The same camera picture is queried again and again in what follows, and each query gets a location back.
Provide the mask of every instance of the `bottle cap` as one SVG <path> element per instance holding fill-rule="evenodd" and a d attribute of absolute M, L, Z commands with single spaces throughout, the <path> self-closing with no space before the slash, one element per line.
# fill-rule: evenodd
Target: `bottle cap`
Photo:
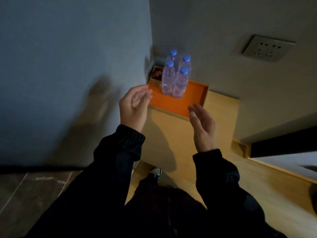
<path fill-rule="evenodd" d="M 187 74 L 188 73 L 188 68 L 187 67 L 182 67 L 181 69 L 180 69 L 180 73 L 181 74 Z"/>
<path fill-rule="evenodd" d="M 185 55 L 183 57 L 183 62 L 189 62 L 191 60 L 191 56 L 190 55 Z"/>
<path fill-rule="evenodd" d="M 171 56 L 175 56 L 176 54 L 177 54 L 176 49 L 172 49 L 172 50 L 170 51 L 170 55 L 171 55 Z"/>
<path fill-rule="evenodd" d="M 173 60 L 168 60 L 168 61 L 166 62 L 166 66 L 168 66 L 169 68 L 171 68 L 173 65 L 174 65 Z"/>

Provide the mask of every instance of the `tile grout line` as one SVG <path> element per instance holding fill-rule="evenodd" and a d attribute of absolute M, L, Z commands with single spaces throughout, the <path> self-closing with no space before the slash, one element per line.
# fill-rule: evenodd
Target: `tile grout line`
<path fill-rule="evenodd" d="M 23 180 L 25 179 L 25 177 L 28 175 L 28 173 L 25 174 L 25 176 L 23 177 L 23 179 L 21 180 L 21 182 L 18 184 L 17 188 L 14 190 L 14 192 L 12 193 L 12 195 L 10 196 L 10 198 L 8 199 L 8 201 L 6 202 L 6 204 L 2 207 L 0 214 L 2 213 L 2 211 L 4 210 L 4 208 L 7 206 L 7 204 L 10 202 L 10 200 L 12 199 L 12 197 L 14 196 L 14 194 L 16 193 L 16 191 L 18 190 L 18 188 L 20 187 L 20 185 L 22 184 Z"/>
<path fill-rule="evenodd" d="M 59 197 L 59 196 L 61 195 L 61 193 L 63 192 L 63 190 L 64 190 L 64 188 L 65 188 L 67 182 L 69 181 L 70 176 L 72 176 L 72 174 L 73 174 L 73 171 L 70 173 L 70 175 L 69 175 L 69 177 L 68 177 L 66 183 L 64 184 L 63 188 L 61 189 L 61 192 L 60 192 L 60 194 L 58 195 L 58 197 Z"/>

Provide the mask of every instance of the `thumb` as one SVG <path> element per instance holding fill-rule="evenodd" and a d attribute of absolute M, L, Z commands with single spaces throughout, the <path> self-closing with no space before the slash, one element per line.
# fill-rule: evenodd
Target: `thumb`
<path fill-rule="evenodd" d="M 149 102 L 151 100 L 151 96 L 149 93 L 145 93 L 143 97 L 141 98 L 141 101 L 139 105 L 137 106 L 137 111 L 138 112 L 143 112 L 144 110 L 147 109 L 147 106 L 149 105 Z"/>
<path fill-rule="evenodd" d="M 198 119 L 194 111 L 189 112 L 189 121 L 194 128 L 194 132 L 201 132 L 203 130 L 200 120 Z"/>

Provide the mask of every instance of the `clear plastic bottle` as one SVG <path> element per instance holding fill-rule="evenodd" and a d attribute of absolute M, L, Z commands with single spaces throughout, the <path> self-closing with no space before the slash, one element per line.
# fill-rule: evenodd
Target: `clear plastic bottle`
<path fill-rule="evenodd" d="M 172 60 L 168 60 L 162 73 L 162 93 L 169 95 L 172 93 L 175 81 L 175 68 Z"/>
<path fill-rule="evenodd" d="M 188 68 L 182 67 L 176 76 L 173 88 L 173 97 L 182 98 L 188 84 Z"/>
<path fill-rule="evenodd" d="M 177 57 L 177 51 L 172 49 L 166 61 L 172 60 L 174 62 L 175 73 L 178 72 L 179 60 Z"/>
<path fill-rule="evenodd" d="M 188 79 L 190 79 L 190 74 L 191 74 L 191 71 L 192 71 L 192 67 L 191 67 L 191 56 L 190 55 L 185 55 L 183 57 L 183 60 L 182 62 L 179 64 L 179 67 L 178 67 L 178 72 L 180 71 L 180 69 L 182 67 L 187 67 L 188 68 Z"/>

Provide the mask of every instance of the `power socket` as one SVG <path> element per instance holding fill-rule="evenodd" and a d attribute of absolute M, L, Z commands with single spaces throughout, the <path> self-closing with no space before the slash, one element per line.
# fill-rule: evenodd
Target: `power socket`
<path fill-rule="evenodd" d="M 245 47 L 243 55 L 267 62 L 277 62 L 292 49 L 294 42 L 254 35 Z"/>

